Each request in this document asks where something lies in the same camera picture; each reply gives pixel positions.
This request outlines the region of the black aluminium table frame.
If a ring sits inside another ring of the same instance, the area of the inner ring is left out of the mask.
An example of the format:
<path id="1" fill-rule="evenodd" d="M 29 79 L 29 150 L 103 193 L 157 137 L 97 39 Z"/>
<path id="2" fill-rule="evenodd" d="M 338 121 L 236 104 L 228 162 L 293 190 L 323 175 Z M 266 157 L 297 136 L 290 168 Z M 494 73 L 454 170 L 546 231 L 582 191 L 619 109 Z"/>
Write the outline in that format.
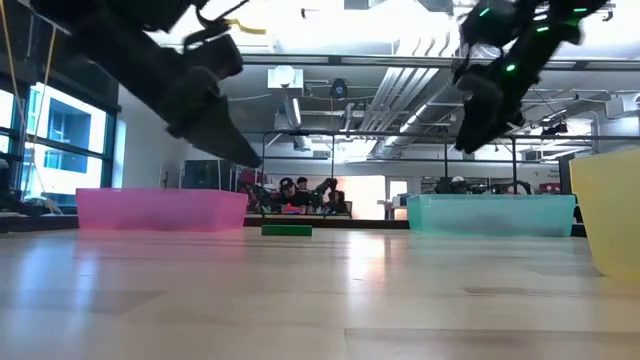
<path id="1" fill-rule="evenodd" d="M 339 216 L 274 215 L 262 217 L 235 216 L 223 219 L 205 215 L 130 215 L 99 216 L 47 215 L 38 217 L 0 216 L 0 233 L 50 230 L 97 231 L 173 231 L 215 232 L 236 230 L 242 227 L 262 226 L 310 226 L 313 228 L 409 230 L 408 220 L 361 220 Z"/>

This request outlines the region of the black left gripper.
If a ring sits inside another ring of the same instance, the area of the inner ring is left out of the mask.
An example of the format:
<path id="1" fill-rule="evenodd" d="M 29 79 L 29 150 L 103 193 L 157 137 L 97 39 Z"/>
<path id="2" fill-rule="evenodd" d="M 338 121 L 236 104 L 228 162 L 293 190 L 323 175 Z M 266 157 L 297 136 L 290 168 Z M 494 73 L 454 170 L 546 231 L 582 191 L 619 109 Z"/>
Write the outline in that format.
<path id="1" fill-rule="evenodd" d="M 167 116 L 167 131 L 193 147 L 235 164 L 257 168 L 261 158 L 234 125 L 228 98 L 219 82 L 239 74 L 243 60 L 230 35 L 200 39 L 186 48 L 186 72 L 169 88 L 160 109 Z"/>

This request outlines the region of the yellow tape tag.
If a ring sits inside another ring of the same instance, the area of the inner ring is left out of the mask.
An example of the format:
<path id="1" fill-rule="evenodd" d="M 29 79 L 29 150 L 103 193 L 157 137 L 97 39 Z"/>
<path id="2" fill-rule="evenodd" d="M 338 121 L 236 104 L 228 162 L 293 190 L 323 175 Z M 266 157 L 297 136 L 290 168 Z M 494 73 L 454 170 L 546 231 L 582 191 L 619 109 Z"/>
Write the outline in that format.
<path id="1" fill-rule="evenodd" d="M 238 19 L 225 19 L 225 23 L 231 27 L 235 26 L 239 31 L 251 35 L 266 35 L 267 30 L 263 28 L 255 28 L 243 25 Z"/>

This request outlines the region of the white ceiling light box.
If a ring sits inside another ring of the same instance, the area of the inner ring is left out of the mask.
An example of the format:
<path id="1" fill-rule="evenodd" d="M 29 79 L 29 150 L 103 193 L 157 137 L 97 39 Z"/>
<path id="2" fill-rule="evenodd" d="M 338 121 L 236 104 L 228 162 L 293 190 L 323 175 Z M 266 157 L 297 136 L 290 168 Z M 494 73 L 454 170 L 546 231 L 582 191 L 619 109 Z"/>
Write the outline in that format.
<path id="1" fill-rule="evenodd" d="M 278 65 L 267 70 L 267 87 L 269 89 L 302 89 L 304 87 L 304 71 L 290 65 Z"/>

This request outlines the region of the green rectangular block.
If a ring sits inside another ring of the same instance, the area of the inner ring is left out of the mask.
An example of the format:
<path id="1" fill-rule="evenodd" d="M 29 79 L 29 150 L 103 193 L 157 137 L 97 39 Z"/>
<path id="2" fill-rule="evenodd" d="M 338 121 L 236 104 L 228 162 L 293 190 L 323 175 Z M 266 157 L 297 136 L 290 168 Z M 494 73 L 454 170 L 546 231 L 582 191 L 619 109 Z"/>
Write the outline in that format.
<path id="1" fill-rule="evenodd" d="M 313 227 L 310 225 L 279 225 L 266 224 L 261 226 L 262 236 L 296 236 L 305 237 L 313 235 Z"/>

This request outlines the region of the grey overhead beam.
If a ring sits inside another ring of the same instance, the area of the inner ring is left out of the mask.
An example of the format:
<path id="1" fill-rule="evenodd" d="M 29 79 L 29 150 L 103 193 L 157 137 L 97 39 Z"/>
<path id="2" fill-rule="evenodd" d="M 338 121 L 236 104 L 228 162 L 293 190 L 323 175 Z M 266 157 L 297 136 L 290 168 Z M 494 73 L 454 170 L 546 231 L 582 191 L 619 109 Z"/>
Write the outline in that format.
<path id="1" fill-rule="evenodd" d="M 309 65 L 309 66 L 387 66 L 411 68 L 448 68 L 463 58 L 401 57 L 380 55 L 303 55 L 303 54 L 244 54 L 247 65 Z"/>

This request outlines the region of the yellow translucent plastic bin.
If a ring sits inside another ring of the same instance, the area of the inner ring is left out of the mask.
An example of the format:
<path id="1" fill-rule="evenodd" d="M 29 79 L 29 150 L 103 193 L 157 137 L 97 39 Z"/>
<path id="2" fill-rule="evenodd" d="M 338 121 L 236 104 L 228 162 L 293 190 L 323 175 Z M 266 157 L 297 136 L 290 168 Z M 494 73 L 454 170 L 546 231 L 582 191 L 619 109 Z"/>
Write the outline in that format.
<path id="1" fill-rule="evenodd" d="M 640 148 L 573 159 L 570 173 L 595 267 L 640 283 Z"/>

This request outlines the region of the black computer monitor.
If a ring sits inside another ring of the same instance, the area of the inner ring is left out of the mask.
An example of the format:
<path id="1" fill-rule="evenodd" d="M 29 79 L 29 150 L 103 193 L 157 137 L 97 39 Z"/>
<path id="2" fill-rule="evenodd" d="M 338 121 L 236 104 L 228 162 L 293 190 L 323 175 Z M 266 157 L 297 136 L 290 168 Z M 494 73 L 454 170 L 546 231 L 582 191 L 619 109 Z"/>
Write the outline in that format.
<path id="1" fill-rule="evenodd" d="M 561 193 L 572 195 L 570 162 L 575 158 L 573 153 L 558 158 Z"/>

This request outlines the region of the black metal background frame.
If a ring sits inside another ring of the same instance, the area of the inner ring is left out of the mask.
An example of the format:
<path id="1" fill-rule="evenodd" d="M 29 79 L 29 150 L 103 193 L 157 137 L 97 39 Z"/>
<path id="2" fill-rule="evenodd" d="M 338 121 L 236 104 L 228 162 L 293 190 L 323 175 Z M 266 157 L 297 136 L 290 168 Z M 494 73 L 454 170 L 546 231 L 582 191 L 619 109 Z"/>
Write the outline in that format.
<path id="1" fill-rule="evenodd" d="M 640 147 L 640 136 L 518 135 L 494 140 L 471 155 L 455 149 L 447 132 L 376 132 L 329 130 L 270 130 L 255 132 L 260 159 L 254 177 L 422 176 L 485 177 L 517 181 L 522 166 L 551 166 L 571 154 L 596 154 L 608 144 L 613 150 Z"/>

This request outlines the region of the pink translucent plastic bin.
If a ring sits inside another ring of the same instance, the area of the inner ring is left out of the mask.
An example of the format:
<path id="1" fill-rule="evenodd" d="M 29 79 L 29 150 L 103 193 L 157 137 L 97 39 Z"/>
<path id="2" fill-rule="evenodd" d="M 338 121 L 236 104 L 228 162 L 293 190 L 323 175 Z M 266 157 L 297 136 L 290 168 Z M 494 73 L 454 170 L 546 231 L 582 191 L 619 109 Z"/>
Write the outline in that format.
<path id="1" fill-rule="evenodd" d="M 217 232 L 244 226 L 248 196 L 213 189 L 82 188 L 76 203 L 83 230 Z"/>

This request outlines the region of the teal translucent plastic bin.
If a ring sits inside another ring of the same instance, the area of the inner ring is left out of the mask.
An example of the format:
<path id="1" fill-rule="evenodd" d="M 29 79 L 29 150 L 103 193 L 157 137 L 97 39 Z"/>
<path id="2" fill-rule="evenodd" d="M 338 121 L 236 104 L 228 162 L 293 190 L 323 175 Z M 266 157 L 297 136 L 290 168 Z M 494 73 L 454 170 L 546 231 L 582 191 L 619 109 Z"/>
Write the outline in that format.
<path id="1" fill-rule="evenodd" d="M 410 230 L 436 237 L 568 237 L 573 195 L 426 194 L 407 199 Z"/>

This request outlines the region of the black cabinet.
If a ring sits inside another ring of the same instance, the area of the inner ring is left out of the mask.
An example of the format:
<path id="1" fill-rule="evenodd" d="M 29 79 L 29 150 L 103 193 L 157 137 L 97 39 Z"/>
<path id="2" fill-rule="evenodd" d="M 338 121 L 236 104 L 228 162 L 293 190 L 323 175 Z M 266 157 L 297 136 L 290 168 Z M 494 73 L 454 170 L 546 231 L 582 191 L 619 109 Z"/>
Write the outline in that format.
<path id="1" fill-rule="evenodd" d="M 187 160 L 181 184 L 187 189 L 234 191 L 236 167 L 227 160 Z"/>

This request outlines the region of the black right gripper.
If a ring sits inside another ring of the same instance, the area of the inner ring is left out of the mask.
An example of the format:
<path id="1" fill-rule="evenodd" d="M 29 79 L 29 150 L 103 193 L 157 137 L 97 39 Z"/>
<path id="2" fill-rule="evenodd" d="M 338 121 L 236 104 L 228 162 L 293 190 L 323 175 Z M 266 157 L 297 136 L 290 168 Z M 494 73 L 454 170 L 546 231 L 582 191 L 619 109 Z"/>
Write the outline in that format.
<path id="1" fill-rule="evenodd" d="M 455 149 L 471 154 L 505 133 L 523 125 L 522 99 L 540 81 L 545 52 L 533 45 L 514 44 L 489 63 L 464 58 L 464 118 Z"/>

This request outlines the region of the large glass window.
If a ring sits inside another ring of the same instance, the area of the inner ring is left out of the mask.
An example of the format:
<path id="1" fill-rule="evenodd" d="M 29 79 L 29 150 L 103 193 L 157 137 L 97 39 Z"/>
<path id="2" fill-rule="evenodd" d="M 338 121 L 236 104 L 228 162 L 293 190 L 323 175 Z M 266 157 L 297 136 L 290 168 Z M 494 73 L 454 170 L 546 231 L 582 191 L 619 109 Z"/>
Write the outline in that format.
<path id="1" fill-rule="evenodd" d="M 76 191 L 111 184 L 115 117 L 37 83 L 15 95 L 0 88 L 0 156 L 11 188 L 63 206 Z"/>

